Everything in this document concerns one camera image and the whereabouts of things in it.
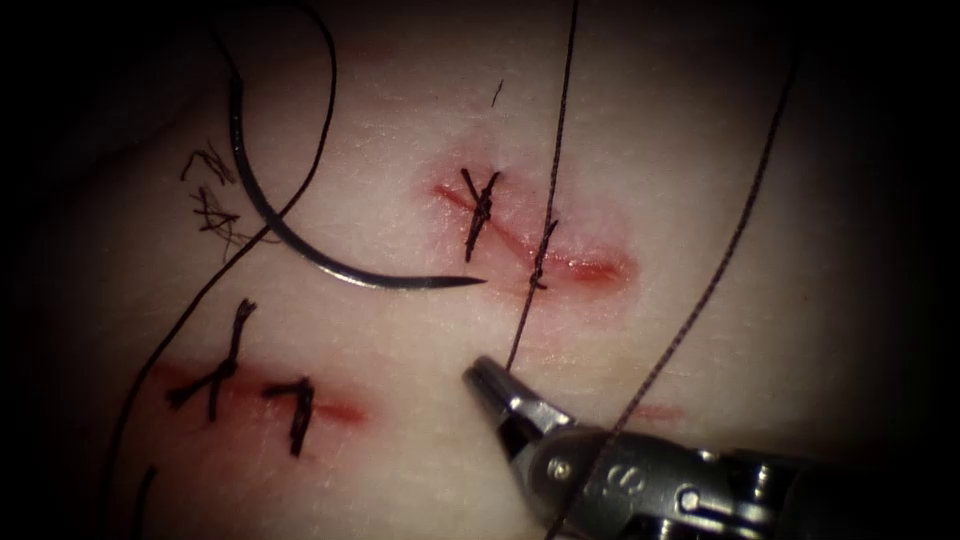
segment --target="skin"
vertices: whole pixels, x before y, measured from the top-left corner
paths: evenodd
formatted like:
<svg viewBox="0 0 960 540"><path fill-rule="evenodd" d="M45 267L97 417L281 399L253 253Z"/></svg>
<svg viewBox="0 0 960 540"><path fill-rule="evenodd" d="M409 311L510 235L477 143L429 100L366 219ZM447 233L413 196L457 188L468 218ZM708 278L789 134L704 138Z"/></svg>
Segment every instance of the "skin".
<svg viewBox="0 0 960 540"><path fill-rule="evenodd" d="M616 301L537 296L514 369L605 426L719 263L791 46L787 19L759 8L703 19L630 5L581 6L556 200L561 219L587 205L622 220L571 218L555 241L589 229L640 270ZM473 151L463 141L482 132L500 148L498 166L535 171L532 189L546 204L569 6L318 9L337 41L336 111L316 181L287 224L381 273L486 277L504 261L522 267L490 255L489 230L464 264L469 215L425 197L419 175L453 147ZM315 151L327 53L290 10L232 13L218 25L246 80L247 152L279 208ZM937 280L906 180L905 124L886 100L894 91L854 63L867 50L830 32L810 44L740 247L628 429L835 461L896 459L921 444L932 423L923 359L937 345ZM29 381L22 390L50 403L30 423L45 427L30 439L45 473L35 487L57 494L49 507L61 519L49 526L73 531L94 527L98 475L133 377L223 263L223 240L197 231L190 194L206 182L240 216L237 231L262 226L239 184L221 186L196 164L187 181L178 177L207 140L233 167L229 74L203 26L181 23L130 69L46 147L37 174L74 184L76 195L22 242L10 291L22 314L16 350L32 360L18 369ZM488 177L475 178L478 190ZM494 219L498 205L518 211L497 189ZM521 221L535 242L543 209L519 210L532 216ZM526 268L521 281L532 260ZM137 484L154 464L149 536L541 536L460 379L479 355L506 360L522 307L515 292L502 282L364 290L282 244L261 244L206 296L137 397L110 530L129 530ZM243 298L258 307L218 423L206 421L206 390L170 411L164 391L225 358ZM51 332L56 340L43 338ZM362 418L316 415L295 459L292 406L250 396L264 381L301 376L318 400Z"/></svg>

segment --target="curved suture needle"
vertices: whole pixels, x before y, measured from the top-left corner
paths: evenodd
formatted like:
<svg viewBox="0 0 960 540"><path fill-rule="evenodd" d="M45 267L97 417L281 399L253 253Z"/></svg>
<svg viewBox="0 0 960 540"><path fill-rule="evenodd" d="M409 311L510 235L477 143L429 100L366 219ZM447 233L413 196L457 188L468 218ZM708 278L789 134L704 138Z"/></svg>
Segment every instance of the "curved suture needle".
<svg viewBox="0 0 960 540"><path fill-rule="evenodd" d="M219 42L221 53L231 67L230 77L230 144L236 160L237 172L247 196L267 226L280 240L297 251L321 270L347 283L372 289L444 289L486 283L486 280L469 276L388 276L354 268L321 253L306 240L293 232L283 218L267 202L247 159L243 144L243 79L226 47Z"/></svg>

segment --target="pale skin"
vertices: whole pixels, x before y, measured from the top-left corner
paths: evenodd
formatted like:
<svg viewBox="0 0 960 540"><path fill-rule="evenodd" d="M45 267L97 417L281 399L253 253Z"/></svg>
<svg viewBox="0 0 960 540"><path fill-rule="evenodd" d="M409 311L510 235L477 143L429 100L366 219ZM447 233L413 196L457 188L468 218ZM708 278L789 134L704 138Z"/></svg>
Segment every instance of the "pale skin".
<svg viewBox="0 0 960 540"><path fill-rule="evenodd" d="M491 166L522 158L546 205L569 6L355 4L319 10L337 40L336 111L316 180L286 222L365 269L495 277L483 272L492 268L482 259L488 231L478 261L463 263L469 218L460 243L442 243L437 227L461 222L436 216L456 209L426 208L443 203L418 200L412 186L425 163L483 130L498 148ZM583 421L613 424L740 217L792 45L783 20L751 13L718 12L703 24L682 10L581 6L556 207L625 216L617 230L580 225L615 236L639 277L609 318L595 317L602 305L581 312L576 299L535 297L514 373ZM303 181L324 121L326 49L290 10L240 12L218 25L247 82L247 152L279 208ZM889 187L903 157L885 131L895 126L829 58L814 53L803 64L727 274L629 429L721 451L841 461L868 447L896 453L916 436L922 402L908 381L925 365L908 358L926 266ZM99 144L86 139L93 180L49 225L43 249L25 254L41 271L24 278L18 296L65 329L50 346L56 377L45 392L70 404L56 411L50 435L69 452L51 466L70 479L61 499L83 530L94 526L104 450L134 375L223 264L224 240L198 232L190 195L207 185L240 216L236 232L262 226L239 184L221 186L199 164L179 178L207 140L233 166L228 74L203 27L188 27L136 73L158 82L131 77L109 105L124 114L91 112L90 125L118 119L97 131ZM475 179L478 190L487 179ZM576 226L561 221L556 235ZM524 234L539 241L541 230L535 222ZM529 271L532 258L523 264ZM209 424L206 390L174 413L163 391L183 381L152 378L123 439L111 530L125 534L137 483L154 464L148 536L542 536L460 379L479 355L504 362L516 331L522 298L485 286L364 290L283 244L262 243L204 298L157 365L209 372L249 298L257 309L240 369L276 381L310 376L318 400L337 395L368 420L346 428L315 417L297 459L288 452L289 409L247 417L238 407L255 400L231 409L225 398L224 419Z"/></svg>

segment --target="black suture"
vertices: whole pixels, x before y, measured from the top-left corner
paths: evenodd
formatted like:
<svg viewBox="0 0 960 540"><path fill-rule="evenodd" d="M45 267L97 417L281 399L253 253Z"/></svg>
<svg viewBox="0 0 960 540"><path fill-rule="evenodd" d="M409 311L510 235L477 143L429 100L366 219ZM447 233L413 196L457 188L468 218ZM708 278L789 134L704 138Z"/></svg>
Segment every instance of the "black suture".
<svg viewBox="0 0 960 540"><path fill-rule="evenodd" d="M556 221L553 219L553 199L557 193L557 172L560 170L560 149L563 144L563 124L567 116L567 94L570 90L570 66L573 62L573 39L577 33L577 11L579 10L579 5L579 0L574 0L573 13L570 16L570 34L567 37L567 58L563 67L563 90L560 93L560 111L557 115L557 136L553 148L553 165L550 168L550 193L547 196L547 213L543 220L543 240L540 242L541 249L537 252L537 259L534 261L533 273L537 277L536 279L532 276L530 278L530 290L527 291L527 300L523 306L520 321L517 323L517 331L513 336L510 356L507 358L507 371L513 367L513 362L516 360L520 337L523 335L523 329L527 324L527 316L533 304L533 293L537 289L546 289L546 287L540 284L540 277L543 276L543 257L546 255L546 242L553 233L553 228L557 226Z"/></svg>
<svg viewBox="0 0 960 540"><path fill-rule="evenodd" d="M503 79L500 79L500 84L497 85L497 91L493 93L493 101L490 102L491 109L497 104L497 96L500 95L500 90L503 90Z"/></svg>
<svg viewBox="0 0 960 540"><path fill-rule="evenodd" d="M326 25L319 15L316 14L310 7L305 6L300 3L294 3L294 7L303 11L315 24L320 28L321 33L323 34L324 40L328 46L328 49L333 54L333 36L330 35L330 31L327 30ZM213 33L215 41L220 43L219 36L216 35L216 31L213 28L212 22L210 22L210 30ZM232 65L232 59L228 57L228 62ZM336 78L331 79L331 85L335 84ZM314 175L317 172L317 166L320 163L320 156L323 153L324 143L326 141L327 131L330 129L330 121L333 117L333 96L334 88L331 86L329 93L329 102L327 105L327 115L323 124L323 132L320 137L320 142L317 145L317 151L314 155L313 164L310 167L310 170L307 172L304 181L300 184L300 187L297 189L296 193L290 197L290 200L287 201L287 204L278 212L278 215L285 216L290 212L290 210L296 205L300 200L303 194L307 191L307 188L310 187L310 184L313 182ZM186 324L187 319L196 311L197 307L200 305L200 302L203 298L210 292L211 289L226 275L227 272L232 269L237 262L240 261L247 253L250 252L257 243L263 239L267 233L270 232L269 227L261 228L257 234L253 235L249 242L247 242L240 250L234 254L234 256L227 261L217 272L214 273L213 277L204 284L203 287L197 292L197 294L190 301L190 304L184 309L183 313L180 315L180 318L173 324L173 327L170 328L170 331L163 337L159 344L157 344L156 349L151 353L150 357L147 358L147 361L144 362L141 366L140 371L137 372L136 377L130 385L130 390L127 392L126 397L124 398L123 405L120 407L120 413L117 416L117 421L114 424L113 431L110 435L110 442L107 445L107 450L104 456L104 466L100 473L100 485L97 493L97 516L96 516L96 527L100 533L97 535L100 538L105 536L105 531L107 527L107 517L108 509L110 503L110 490L113 487L113 476L116 470L117 459L120 455L120 445L123 441L123 434L126 429L128 420L130 419L130 414L133 411L133 403L137 395L140 393L140 389L143 387L143 383L147 379L147 375L150 373L150 370L153 369L153 366L160 359L160 355L166 350L166 348L173 341L173 338L180 332L183 328L183 325Z"/></svg>
<svg viewBox="0 0 960 540"><path fill-rule="evenodd" d="M304 377L295 383L267 385L261 395L270 399L293 394L296 396L297 406L293 411L293 421L290 423L290 455L300 457L303 449L303 440L310 426L310 416L313 414L313 385L310 379Z"/></svg>
<svg viewBox="0 0 960 540"><path fill-rule="evenodd" d="M690 311L690 314L687 316L687 319L680 326L680 329L677 331L676 335L670 341L670 345L667 346L663 354L660 356L660 359L657 360L657 363L650 368L650 372L647 374L646 378L640 384L640 387L637 389L636 393L627 403L627 406L623 409L623 412L620 414L620 417L617 419L617 423L613 426L611 430L611 436L607 438L604 445L601 447L600 452L597 454L596 459L593 461L589 471L582 477L582 481L578 485L573 486L571 493L573 495L569 497L561 509L557 519L553 522L550 529L547 531L547 535L544 540L553 540L553 538L560 532L560 529L563 527L563 523L566 520L567 514L570 512L570 509L580 500L582 491L586 483L589 481L590 477L593 476L597 471L597 466L603 459L603 457L610 451L613 445L616 443L618 436L623 429L626 427L627 422L630 420L630 417L633 415L634 411L637 409L637 406L640 405L640 401L643 397L650 391L651 386L653 386L654 381L660 376L660 373L663 371L663 368L666 367L667 363L673 357L674 353L680 347L680 344L686 338L687 334L690 332L690 329L693 328L694 323L697 321L697 318L700 316L700 313L703 311L704 307L707 305L707 302L710 300L710 297L713 296L714 290L717 288L717 285L720 283L720 279L723 277L723 274L726 272L727 267L730 264L730 260L733 258L733 254L736 251L737 245L740 243L740 237L743 235L743 231L747 227L747 223L750 219L750 216L753 212L753 207L756 205L757 195L760 193L760 186L763 183L763 177L767 170L767 163L770 160L770 153L773 150L773 142L776 139L777 130L780 127L780 120L783 117L783 112L787 107L787 100L790 95L790 89L793 87L794 79L796 78L797 70L800 66L800 58L803 52L803 36L797 40L796 46L793 50L790 59L790 67L787 71L786 79L784 80L783 87L780 91L780 98L777 100L777 107L773 113L773 119L770 121L770 128L767 131L767 137L764 141L763 151L760 154L760 162L757 165L757 170L753 177L753 183L750 186L750 193L747 195L747 199L743 205L743 211L740 214L740 219L737 222L737 226L733 231L733 235L730 238L730 242L727 244L727 248L724 250L723 257L720 259L720 264L717 266L716 271L713 273L713 276L710 278L710 281L707 283L706 288L703 293L700 295L700 298L697 300L697 303L694 305L693 310Z"/></svg>
<svg viewBox="0 0 960 540"><path fill-rule="evenodd" d="M527 289L527 299L523 303L523 311L520 313L520 322L517 325L517 331L513 334L513 344L510 346L510 356L507 357L507 364L504 367L507 371L513 367L513 361L517 357L517 348L520 346L520 336L523 334L523 328L527 325L527 315L530 314L530 306L533 305L533 293L537 289L546 289L540 284L540 278L543 277L543 258L547 254L547 246L550 244L550 236L553 230L557 228L559 220L554 220L547 227L543 238L540 239L540 248L537 249L537 256L533 262L533 273L530 274L530 288Z"/></svg>
<svg viewBox="0 0 960 540"><path fill-rule="evenodd" d="M130 531L130 538L140 540L143 538L143 521L147 511L147 495L150 493L150 487L153 486L153 479L157 476L157 468L153 465L147 467L143 479L140 480L140 487L137 489L137 500L133 508L133 526Z"/></svg>
<svg viewBox="0 0 960 540"><path fill-rule="evenodd" d="M463 176L463 181L467 184L467 189L470 190L470 196L473 197L473 202L476 205L473 210L473 218L470 220L467 241L464 242L467 246L466 262L470 262L473 249L477 245L477 238L480 237L480 231L483 229L483 225L490 221L490 212L493 210L491 196L493 195L493 186L500 176L500 171L493 173L493 176L487 181L487 186L480 193L477 193L477 188L473 185L473 180L470 178L470 172L467 169L460 169L460 175Z"/></svg>
<svg viewBox="0 0 960 540"><path fill-rule="evenodd" d="M250 237L244 234L233 231L233 225L239 221L240 216L224 210L223 205L221 205L220 201L217 200L216 196L214 196L213 190L207 186L198 186L197 194L194 195L191 193L190 198L197 201L201 205L200 208L195 208L193 210L194 214L203 216L204 219L204 224L200 226L200 232L212 231L219 238L224 240L222 262L226 263L230 246L232 245L240 247L244 242L250 239ZM264 238L263 241L270 244L277 244L280 242L279 240L268 240L266 238Z"/></svg>
<svg viewBox="0 0 960 540"><path fill-rule="evenodd" d="M197 149L190 153L190 158L187 160L187 164L180 172L180 181L186 182L187 171L189 171L190 167L193 165L194 158L200 158L206 164L207 168L217 175L221 186L225 186L227 183L236 184L237 179L233 177L233 173L230 172L230 168L227 167L227 164L224 163L223 158L220 157L220 154L218 154L213 148L213 143L211 143L209 140L207 141L207 148L207 150Z"/></svg>
<svg viewBox="0 0 960 540"><path fill-rule="evenodd" d="M230 340L230 352L227 354L227 357L220 362L212 372L186 386L167 391L166 397L167 401L170 402L170 408L174 410L179 409L193 394L209 384L210 399L207 404L207 418L210 422L217 421L217 398L220 395L220 384L237 373L237 367L239 366L237 354L240 351L240 336L243 333L243 327L247 322L247 318L250 317L250 314L253 313L255 309L257 309L257 305L246 298L240 302L240 306L237 307L236 317L233 320L233 337Z"/></svg>

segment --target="metal instrument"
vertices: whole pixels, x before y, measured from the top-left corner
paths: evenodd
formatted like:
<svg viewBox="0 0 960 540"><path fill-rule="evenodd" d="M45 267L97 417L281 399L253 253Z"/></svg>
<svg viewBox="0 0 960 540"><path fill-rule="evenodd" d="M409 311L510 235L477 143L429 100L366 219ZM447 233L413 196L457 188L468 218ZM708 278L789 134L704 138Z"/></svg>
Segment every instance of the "metal instrument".
<svg viewBox="0 0 960 540"><path fill-rule="evenodd" d="M560 530L564 537L836 539L918 532L904 514L893 474L613 434L579 423L487 357L476 360L464 380L544 525L578 495ZM610 437L616 439L594 464Z"/></svg>

